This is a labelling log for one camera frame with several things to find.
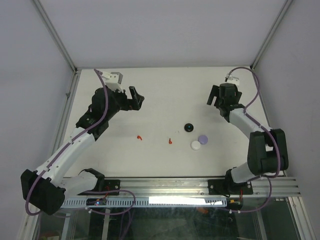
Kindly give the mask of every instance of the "red object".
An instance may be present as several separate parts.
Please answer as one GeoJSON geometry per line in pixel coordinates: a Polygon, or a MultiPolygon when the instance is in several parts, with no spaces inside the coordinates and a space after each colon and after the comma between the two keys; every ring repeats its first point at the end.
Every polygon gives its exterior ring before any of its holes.
{"type": "Polygon", "coordinates": [[[240,198],[239,198],[239,201],[242,200],[243,195],[244,195],[244,192],[242,191],[242,189],[240,189],[240,198]]]}
{"type": "Polygon", "coordinates": [[[202,214],[208,214],[209,211],[207,209],[205,209],[204,207],[196,207],[195,208],[199,213],[202,213],[202,214]]]}
{"type": "MultiPolygon", "coordinates": [[[[106,188],[108,191],[110,191],[109,186],[106,186],[105,188],[106,188]]],[[[104,196],[104,199],[108,196],[108,194],[109,194],[109,193],[107,193],[107,194],[104,196]]]]}

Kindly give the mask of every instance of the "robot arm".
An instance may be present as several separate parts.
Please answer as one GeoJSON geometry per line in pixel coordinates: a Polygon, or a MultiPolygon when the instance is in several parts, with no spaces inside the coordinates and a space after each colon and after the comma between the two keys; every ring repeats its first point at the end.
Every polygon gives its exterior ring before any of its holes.
{"type": "Polygon", "coordinates": [[[64,200],[69,197],[88,190],[101,191],[103,189],[105,176],[92,168],[83,170],[75,177],[63,177],[82,152],[91,146],[109,127],[109,120],[117,112],[120,110],[138,111],[145,99],[137,93],[134,86],[129,87],[132,99],[127,98],[126,91],[121,87],[123,77],[121,73],[100,72],[100,74],[106,75],[102,76],[102,78],[105,80],[108,95],[108,110],[104,119],[94,128],[74,139],[85,129],[97,123],[104,114],[106,97],[104,89],[99,88],[95,91],[88,110],[76,123],[76,128],[69,139],[35,171],[32,172],[27,169],[21,175],[22,193],[23,198],[26,200],[35,180],[44,172],[35,185],[29,202],[48,215],[58,211],[64,200]],[[57,158],[56,161],[48,168],[48,164],[54,158],[57,158]]]}
{"type": "MultiPolygon", "coordinates": [[[[237,188],[237,185],[246,183],[256,176],[275,173],[278,167],[275,146],[271,138],[257,124],[258,121],[254,121],[254,118],[247,116],[248,112],[245,112],[245,106],[239,103],[241,95],[242,93],[238,91],[235,84],[223,83],[220,86],[214,85],[212,87],[207,101],[207,105],[211,105],[214,97],[216,97],[214,106],[219,109],[220,115],[227,122],[240,129],[249,139],[247,162],[226,172],[225,181],[228,185],[226,188],[229,189],[229,192],[232,192],[232,188],[237,188]]],[[[264,126],[264,128],[271,133],[278,146],[281,162],[280,170],[286,170],[289,163],[284,131],[271,129],[268,126],[264,126]]]]}

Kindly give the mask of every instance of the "purple disc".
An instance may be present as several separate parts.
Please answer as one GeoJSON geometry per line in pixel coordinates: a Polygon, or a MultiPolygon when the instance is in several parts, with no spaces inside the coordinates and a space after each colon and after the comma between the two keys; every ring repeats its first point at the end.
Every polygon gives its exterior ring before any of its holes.
{"type": "Polygon", "coordinates": [[[206,135],[201,135],[198,137],[198,141],[202,144],[205,145],[208,143],[208,137],[206,135]]]}

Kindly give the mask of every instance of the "white table surface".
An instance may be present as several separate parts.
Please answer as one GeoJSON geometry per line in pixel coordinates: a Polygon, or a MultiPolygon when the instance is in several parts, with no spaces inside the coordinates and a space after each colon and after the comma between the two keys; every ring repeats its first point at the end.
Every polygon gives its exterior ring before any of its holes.
{"type": "MultiPolygon", "coordinates": [[[[120,111],[109,128],[73,164],[66,177],[93,168],[106,177],[206,177],[223,176],[247,160],[249,141],[213,105],[206,105],[212,85],[224,82],[232,67],[122,68],[104,69],[123,74],[122,86],[145,97],[139,111],[120,111]],[[194,130],[186,132],[184,125],[194,130]],[[209,141],[194,151],[190,144],[198,136],[209,141]]],[[[246,105],[256,94],[250,72],[233,73],[240,78],[240,103],[246,105]]],[[[73,102],[67,138],[91,104],[101,83],[93,70],[81,72],[73,102]]],[[[261,123],[267,124],[260,99],[249,108],[261,123]]]]}

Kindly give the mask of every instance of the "white disc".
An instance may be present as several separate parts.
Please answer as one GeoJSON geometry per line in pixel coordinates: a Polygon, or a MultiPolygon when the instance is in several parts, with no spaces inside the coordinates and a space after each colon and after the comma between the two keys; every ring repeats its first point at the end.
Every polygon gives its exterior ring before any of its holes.
{"type": "Polygon", "coordinates": [[[200,147],[201,147],[201,143],[199,142],[199,141],[193,141],[192,143],[191,143],[191,148],[193,149],[193,150],[199,150],[200,149],[200,147]]]}

